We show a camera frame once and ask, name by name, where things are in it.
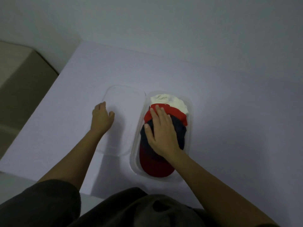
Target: left hand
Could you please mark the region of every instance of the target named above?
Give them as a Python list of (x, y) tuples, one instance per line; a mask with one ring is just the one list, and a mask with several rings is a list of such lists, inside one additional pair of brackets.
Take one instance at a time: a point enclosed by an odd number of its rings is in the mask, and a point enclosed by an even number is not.
[(91, 131), (104, 135), (111, 128), (114, 118), (115, 113), (113, 111), (107, 113), (105, 101), (96, 105), (93, 110)]

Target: white wall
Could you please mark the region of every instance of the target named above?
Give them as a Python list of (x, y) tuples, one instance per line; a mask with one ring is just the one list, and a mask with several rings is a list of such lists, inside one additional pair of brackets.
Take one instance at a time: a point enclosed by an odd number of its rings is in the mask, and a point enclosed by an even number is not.
[(0, 0), (0, 40), (61, 71), (80, 40), (303, 82), (301, 0)]

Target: red cap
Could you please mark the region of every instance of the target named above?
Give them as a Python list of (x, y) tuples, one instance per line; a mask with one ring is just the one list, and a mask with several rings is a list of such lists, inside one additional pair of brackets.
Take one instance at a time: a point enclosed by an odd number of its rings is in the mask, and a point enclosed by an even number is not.
[(148, 156), (146, 151), (144, 151), (144, 146), (142, 146), (141, 143), (139, 149), (139, 158), (142, 169), (150, 176), (163, 178), (171, 175), (175, 170), (166, 160), (154, 160)]

